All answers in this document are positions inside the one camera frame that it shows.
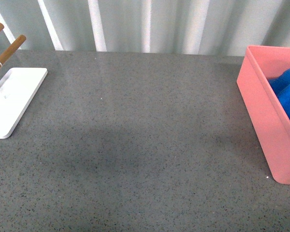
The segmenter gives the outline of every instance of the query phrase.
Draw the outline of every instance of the table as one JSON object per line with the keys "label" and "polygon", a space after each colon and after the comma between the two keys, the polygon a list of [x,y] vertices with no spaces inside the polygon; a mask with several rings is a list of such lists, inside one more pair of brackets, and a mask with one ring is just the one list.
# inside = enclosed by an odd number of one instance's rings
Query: table
{"label": "table", "polygon": [[242,57],[24,51],[48,75],[0,140],[0,231],[289,231]]}

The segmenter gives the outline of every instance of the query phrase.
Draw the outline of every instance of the pink bin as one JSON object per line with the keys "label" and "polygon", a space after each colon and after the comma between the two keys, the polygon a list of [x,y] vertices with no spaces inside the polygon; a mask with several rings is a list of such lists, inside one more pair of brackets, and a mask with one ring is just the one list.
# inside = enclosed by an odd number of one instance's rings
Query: pink bin
{"label": "pink bin", "polygon": [[248,46],[237,79],[274,179],[290,184],[290,120],[269,79],[290,68],[290,48]]}

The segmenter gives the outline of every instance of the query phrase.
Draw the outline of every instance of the mug rack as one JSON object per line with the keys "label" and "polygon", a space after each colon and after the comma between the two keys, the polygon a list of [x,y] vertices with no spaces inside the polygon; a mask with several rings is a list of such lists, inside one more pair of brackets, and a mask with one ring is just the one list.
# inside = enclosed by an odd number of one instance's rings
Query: mug rack
{"label": "mug rack", "polygon": [[[20,35],[1,55],[0,68],[24,43]],[[0,80],[0,139],[8,138],[42,84],[47,69],[11,68]]]}

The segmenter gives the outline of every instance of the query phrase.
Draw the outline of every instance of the white base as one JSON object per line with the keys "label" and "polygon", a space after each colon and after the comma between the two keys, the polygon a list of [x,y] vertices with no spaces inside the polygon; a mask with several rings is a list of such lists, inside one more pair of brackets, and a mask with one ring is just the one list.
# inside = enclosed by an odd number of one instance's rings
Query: white base
{"label": "white base", "polygon": [[12,68],[0,80],[0,139],[8,138],[47,75],[45,68]]}

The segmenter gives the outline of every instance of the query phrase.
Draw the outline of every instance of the speckled gray surface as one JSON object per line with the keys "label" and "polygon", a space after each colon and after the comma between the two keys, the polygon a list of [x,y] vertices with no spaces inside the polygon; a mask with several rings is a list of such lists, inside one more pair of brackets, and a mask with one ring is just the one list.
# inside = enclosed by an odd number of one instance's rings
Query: speckled gray surface
{"label": "speckled gray surface", "polygon": [[242,60],[17,51],[0,74],[49,73],[0,140],[0,232],[290,231]]}

